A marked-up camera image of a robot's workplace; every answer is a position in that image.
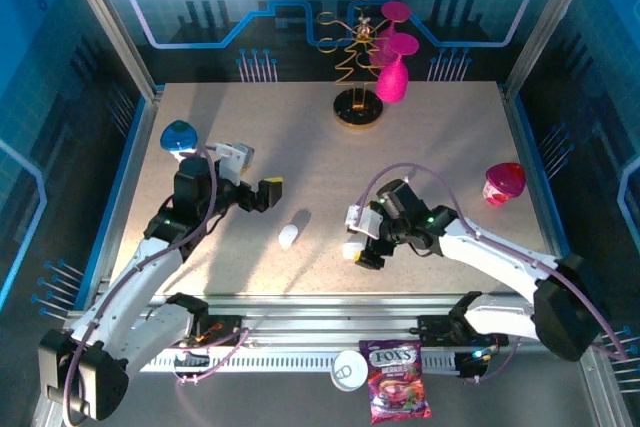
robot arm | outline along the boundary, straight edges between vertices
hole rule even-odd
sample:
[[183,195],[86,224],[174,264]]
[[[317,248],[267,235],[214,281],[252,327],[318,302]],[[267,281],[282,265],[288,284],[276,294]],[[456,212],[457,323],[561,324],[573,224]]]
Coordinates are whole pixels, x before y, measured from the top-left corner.
[[[282,196],[282,179],[259,182],[257,192],[240,180],[253,157],[243,144],[216,144],[223,157],[214,164],[217,180],[213,216],[223,216],[237,204],[248,212],[275,206]],[[149,257],[192,235],[205,220],[211,196],[211,173],[207,159],[190,156],[180,162],[174,176],[174,193],[151,219],[144,239],[112,286],[68,330],[50,330],[38,348],[41,391],[50,400],[63,401],[64,382],[70,359],[90,326],[86,350],[80,356],[78,375],[70,398],[71,409],[96,420],[107,418],[120,404],[129,380],[165,348],[185,341],[190,347],[203,345],[217,321],[208,315],[205,301],[176,294],[141,325],[134,325],[160,286],[189,258],[207,235],[205,229],[179,248],[166,251],[143,269]],[[125,276],[131,276],[119,285]],[[104,305],[99,325],[92,325]],[[221,326],[229,333],[238,327]]]
[[[453,330],[465,331],[468,338],[486,334],[529,337],[571,361],[579,360],[595,339],[600,330],[596,320],[571,292],[537,267],[545,264],[562,273],[601,312],[606,312],[595,276],[580,257],[571,254],[556,259],[532,252],[465,219],[473,231],[469,233],[456,211],[444,206],[429,209],[399,179],[382,187],[377,197],[363,210],[359,220],[360,207],[349,208],[345,224],[354,235],[343,246],[345,259],[377,270],[384,267],[383,257],[392,256],[396,246],[409,244],[416,252],[470,265],[511,287],[526,300],[523,304],[511,296],[470,292],[452,309],[449,320],[456,326]],[[525,254],[522,257],[532,261],[524,261],[517,254]]]

candy bag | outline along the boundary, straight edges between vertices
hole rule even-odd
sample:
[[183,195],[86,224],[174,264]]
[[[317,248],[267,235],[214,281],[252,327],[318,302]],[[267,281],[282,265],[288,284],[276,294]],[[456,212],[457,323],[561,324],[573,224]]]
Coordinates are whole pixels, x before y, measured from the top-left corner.
[[431,417],[422,383],[420,342],[360,341],[369,364],[371,423]]

gold wire tree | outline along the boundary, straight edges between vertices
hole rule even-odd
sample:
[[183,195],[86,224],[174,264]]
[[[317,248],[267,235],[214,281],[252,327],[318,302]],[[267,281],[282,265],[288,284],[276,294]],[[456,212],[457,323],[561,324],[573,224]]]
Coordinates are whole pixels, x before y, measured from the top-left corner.
[[[336,80],[335,84],[351,88],[338,94],[333,102],[333,112],[340,121],[349,127],[370,126],[378,120],[383,109],[382,101],[367,87],[376,83],[378,78],[376,70],[380,68],[371,63],[375,58],[372,54],[379,50],[374,42],[386,40],[377,38],[376,34],[389,20],[385,19],[377,26],[371,26],[371,18],[365,16],[364,10],[359,5],[362,2],[366,3],[366,0],[356,0],[355,9],[360,15],[358,16],[358,24],[354,27],[337,19],[333,12],[321,12],[317,17],[320,25],[339,25],[346,30],[348,35],[339,39],[324,37],[318,42],[318,50],[323,54],[333,54],[338,51],[341,45],[347,43],[344,48],[347,58],[335,66],[335,69],[342,74],[342,77]],[[363,62],[363,55],[367,56],[366,63]],[[369,71],[374,80],[355,81],[353,75],[356,72],[356,66]]]

white table surface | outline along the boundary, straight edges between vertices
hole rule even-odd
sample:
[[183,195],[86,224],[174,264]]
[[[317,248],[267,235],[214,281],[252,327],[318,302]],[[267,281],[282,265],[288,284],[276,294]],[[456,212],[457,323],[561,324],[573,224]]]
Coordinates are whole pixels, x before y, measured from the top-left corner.
[[[345,261],[344,216],[379,170],[401,161],[421,163],[451,185],[464,214],[485,229],[529,249],[544,244],[528,190],[500,208],[482,198],[485,171],[517,161],[498,88],[493,82],[413,82],[405,100],[385,107],[371,129],[336,121],[332,83],[169,84],[155,120],[112,278],[132,257],[142,233],[172,192],[177,163],[160,148],[176,119],[200,139],[243,142],[255,148],[245,180],[284,177],[284,195],[264,214],[238,207],[207,237],[159,293],[465,293],[508,290],[456,261],[416,257],[396,249],[381,271]],[[397,171],[381,180],[404,176]],[[412,187],[428,206],[451,206],[436,181],[418,174]],[[301,234],[287,251],[281,228]]]

pink goblet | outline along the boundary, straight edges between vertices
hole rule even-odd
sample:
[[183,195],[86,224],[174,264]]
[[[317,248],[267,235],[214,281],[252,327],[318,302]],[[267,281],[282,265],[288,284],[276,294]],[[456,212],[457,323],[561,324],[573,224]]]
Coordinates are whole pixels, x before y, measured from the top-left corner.
[[376,94],[383,102],[395,103],[404,99],[409,85],[409,71],[402,57],[415,54],[420,44],[412,35],[398,33],[389,38],[387,46],[396,57],[380,72]]
[[411,16],[411,9],[407,4],[392,0],[382,5],[382,15],[391,21],[389,27],[376,35],[373,50],[369,55],[369,63],[376,67],[384,67],[395,59],[395,54],[389,50],[388,41],[396,33],[396,23],[405,22]]

